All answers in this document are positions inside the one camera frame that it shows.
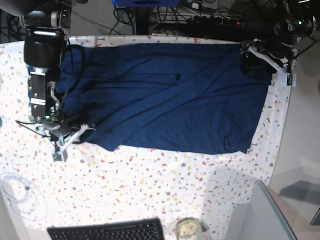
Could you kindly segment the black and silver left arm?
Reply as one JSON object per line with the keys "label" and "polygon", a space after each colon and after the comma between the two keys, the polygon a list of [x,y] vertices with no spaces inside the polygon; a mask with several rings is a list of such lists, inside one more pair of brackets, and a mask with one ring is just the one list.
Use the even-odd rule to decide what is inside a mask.
{"label": "black and silver left arm", "polygon": [[276,0],[274,23],[259,38],[241,42],[241,56],[248,73],[261,59],[287,81],[294,78],[297,58],[320,42],[314,34],[320,30],[320,2],[318,0]]}

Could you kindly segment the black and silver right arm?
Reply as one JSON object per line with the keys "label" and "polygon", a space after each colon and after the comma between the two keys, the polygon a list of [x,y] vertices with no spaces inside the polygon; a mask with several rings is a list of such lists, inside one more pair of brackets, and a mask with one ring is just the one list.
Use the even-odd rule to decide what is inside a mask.
{"label": "black and silver right arm", "polygon": [[19,17],[25,28],[23,56],[31,67],[28,86],[30,91],[30,119],[41,124],[50,133],[51,141],[74,143],[88,130],[78,124],[78,116],[67,117],[63,105],[68,93],[75,88],[69,84],[65,93],[57,94],[61,77],[60,64],[66,51],[79,45],[68,44],[71,28],[72,1],[70,0],[2,0],[1,10]]}

